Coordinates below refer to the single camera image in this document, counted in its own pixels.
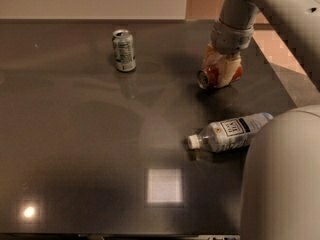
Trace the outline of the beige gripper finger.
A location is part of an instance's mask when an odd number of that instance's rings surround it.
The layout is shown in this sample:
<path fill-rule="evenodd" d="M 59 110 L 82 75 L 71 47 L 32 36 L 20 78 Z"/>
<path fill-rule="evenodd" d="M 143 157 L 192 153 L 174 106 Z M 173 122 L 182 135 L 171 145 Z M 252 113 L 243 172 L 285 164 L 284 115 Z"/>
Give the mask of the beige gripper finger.
<path fill-rule="evenodd" d="M 221 64 L 220 60 L 222 57 L 223 55 L 216 50 L 212 42 L 209 42 L 203 57 L 202 68 L 218 69 Z"/>
<path fill-rule="evenodd" d="M 217 87 L 222 88 L 229 85 L 240 66 L 241 56 L 239 53 L 223 56 L 218 63 Z"/>

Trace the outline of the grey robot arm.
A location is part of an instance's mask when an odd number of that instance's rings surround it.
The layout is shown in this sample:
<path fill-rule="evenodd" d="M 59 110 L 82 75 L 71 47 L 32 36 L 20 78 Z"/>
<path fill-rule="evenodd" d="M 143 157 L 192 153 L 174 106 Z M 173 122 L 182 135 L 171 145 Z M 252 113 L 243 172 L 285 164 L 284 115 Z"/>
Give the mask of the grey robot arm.
<path fill-rule="evenodd" d="M 216 54 L 247 48 L 263 14 L 312 82 L 320 73 L 320 0 L 224 0 Z M 320 240 L 320 106 L 276 116 L 255 136 L 243 170 L 240 240 Z"/>

